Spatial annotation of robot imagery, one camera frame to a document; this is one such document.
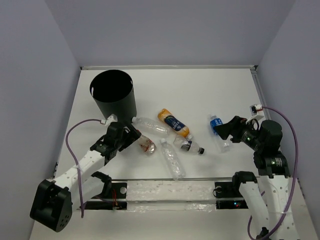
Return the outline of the clear crinkled bottle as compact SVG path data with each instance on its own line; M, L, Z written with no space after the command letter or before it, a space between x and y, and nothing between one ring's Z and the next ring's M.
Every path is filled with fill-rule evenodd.
M170 134L170 130L167 127L147 117L134 116L132 118L132 123L140 131L159 135L163 138L169 136Z

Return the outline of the clear bottle red cap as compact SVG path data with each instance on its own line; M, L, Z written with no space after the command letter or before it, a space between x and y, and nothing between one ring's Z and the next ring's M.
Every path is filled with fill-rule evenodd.
M141 150L148 156L153 155L156 152L155 143L145 135L141 134L141 136L137 140L137 144L141 148Z

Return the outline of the clear bottle white cap front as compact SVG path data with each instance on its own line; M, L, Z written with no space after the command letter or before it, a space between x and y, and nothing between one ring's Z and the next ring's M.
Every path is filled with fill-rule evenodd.
M160 140L161 152L170 174L174 180L181 180L185 178L186 173L180 163L180 159L171 144L165 138Z

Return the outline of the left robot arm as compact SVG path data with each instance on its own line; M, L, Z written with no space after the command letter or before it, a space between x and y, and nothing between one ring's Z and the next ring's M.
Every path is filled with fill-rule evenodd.
M73 167L53 180L44 179L37 187L30 218L60 232L69 223L73 212L85 209L85 202L95 196L110 194L112 179L100 170L141 137L130 123L112 122L106 133Z

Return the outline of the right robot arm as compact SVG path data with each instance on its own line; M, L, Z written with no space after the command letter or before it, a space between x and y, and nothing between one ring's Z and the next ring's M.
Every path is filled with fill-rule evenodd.
M280 151L282 126L273 120L235 116L225 124L213 124L213 132L222 140L244 143L253 150L253 162L259 177L250 171L238 171L230 190L242 196L251 214L257 239L298 240L291 201L295 180L287 159Z

